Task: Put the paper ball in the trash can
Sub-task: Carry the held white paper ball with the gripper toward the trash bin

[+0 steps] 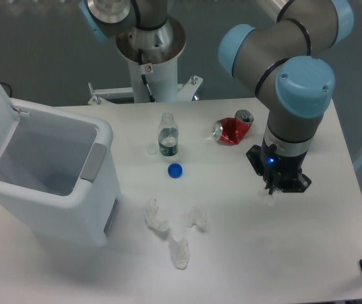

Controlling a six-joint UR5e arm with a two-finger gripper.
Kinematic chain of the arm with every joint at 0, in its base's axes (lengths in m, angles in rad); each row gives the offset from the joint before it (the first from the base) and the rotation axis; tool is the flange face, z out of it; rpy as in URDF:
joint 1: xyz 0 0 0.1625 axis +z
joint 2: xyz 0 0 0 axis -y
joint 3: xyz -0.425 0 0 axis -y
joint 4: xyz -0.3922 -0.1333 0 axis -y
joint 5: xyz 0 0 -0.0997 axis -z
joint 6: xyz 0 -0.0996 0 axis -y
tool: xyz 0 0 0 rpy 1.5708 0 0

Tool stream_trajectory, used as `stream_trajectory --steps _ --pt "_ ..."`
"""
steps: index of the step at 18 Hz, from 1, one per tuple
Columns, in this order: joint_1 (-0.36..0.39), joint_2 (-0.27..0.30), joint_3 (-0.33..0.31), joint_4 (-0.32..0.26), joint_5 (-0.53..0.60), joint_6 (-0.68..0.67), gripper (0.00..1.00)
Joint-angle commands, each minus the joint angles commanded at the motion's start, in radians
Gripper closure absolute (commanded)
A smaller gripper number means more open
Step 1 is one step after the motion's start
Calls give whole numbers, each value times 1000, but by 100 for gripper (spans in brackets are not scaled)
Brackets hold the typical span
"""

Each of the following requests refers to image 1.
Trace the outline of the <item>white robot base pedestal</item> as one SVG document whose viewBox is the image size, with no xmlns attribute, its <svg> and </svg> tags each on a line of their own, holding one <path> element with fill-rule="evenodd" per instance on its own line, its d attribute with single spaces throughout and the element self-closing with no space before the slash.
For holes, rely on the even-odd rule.
<svg viewBox="0 0 362 304">
<path fill-rule="evenodd" d="M 127 61 L 131 87 L 94 89 L 88 84 L 91 101 L 134 99 L 135 103 L 170 103 L 196 100 L 203 78 L 193 75 L 178 82 L 178 58 L 186 46 L 183 26 L 173 17 L 158 29 L 132 27 L 116 35 L 120 55 Z"/>
</svg>

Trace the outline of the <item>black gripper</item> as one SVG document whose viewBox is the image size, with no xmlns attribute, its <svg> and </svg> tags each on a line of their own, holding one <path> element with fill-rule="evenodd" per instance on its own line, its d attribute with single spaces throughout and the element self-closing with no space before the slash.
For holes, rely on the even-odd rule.
<svg viewBox="0 0 362 304">
<path fill-rule="evenodd" d="M 275 190 L 303 193 L 311 185 L 311 179 L 302 173 L 306 155 L 306 152 L 298 156 L 279 155 L 275 144 L 253 145 L 246 153 L 255 173 L 266 183 L 269 195 Z"/>
</svg>

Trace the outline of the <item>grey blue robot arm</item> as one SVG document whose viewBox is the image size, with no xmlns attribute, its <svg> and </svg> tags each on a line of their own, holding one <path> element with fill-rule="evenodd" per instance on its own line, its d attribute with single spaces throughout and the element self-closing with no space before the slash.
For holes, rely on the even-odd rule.
<svg viewBox="0 0 362 304">
<path fill-rule="evenodd" d="M 301 165 L 329 107 L 335 75 L 318 53 L 346 38 L 354 26 L 347 1 L 262 1 L 275 24 L 259 31 L 247 24 L 229 30 L 217 57 L 268 109 L 262 144 L 247 158 L 269 192 L 300 193 L 311 184 Z M 160 71 L 176 61 L 186 37 L 166 1 L 81 1 L 79 7 L 100 40 L 116 39 L 129 63 L 134 100 L 178 98 L 178 73 Z"/>
</svg>

